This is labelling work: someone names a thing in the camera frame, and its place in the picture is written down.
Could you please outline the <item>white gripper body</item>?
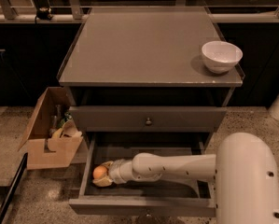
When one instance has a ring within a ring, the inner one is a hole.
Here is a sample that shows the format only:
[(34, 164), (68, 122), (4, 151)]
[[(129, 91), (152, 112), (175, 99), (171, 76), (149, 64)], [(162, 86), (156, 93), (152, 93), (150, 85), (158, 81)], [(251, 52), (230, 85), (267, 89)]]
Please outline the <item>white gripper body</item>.
[(134, 180), (133, 165), (131, 160), (116, 160), (108, 170), (110, 179), (115, 184), (124, 184)]

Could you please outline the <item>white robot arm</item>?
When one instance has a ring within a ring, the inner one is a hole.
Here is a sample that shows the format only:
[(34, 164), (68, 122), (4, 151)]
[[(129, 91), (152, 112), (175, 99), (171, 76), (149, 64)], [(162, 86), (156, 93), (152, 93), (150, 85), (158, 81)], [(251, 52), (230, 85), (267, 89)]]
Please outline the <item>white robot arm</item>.
[(139, 153), (107, 161), (93, 171), (93, 184), (155, 182), (163, 175), (214, 178), (216, 224), (279, 224), (277, 164), (270, 148), (250, 133), (233, 133), (216, 154), (162, 157)]

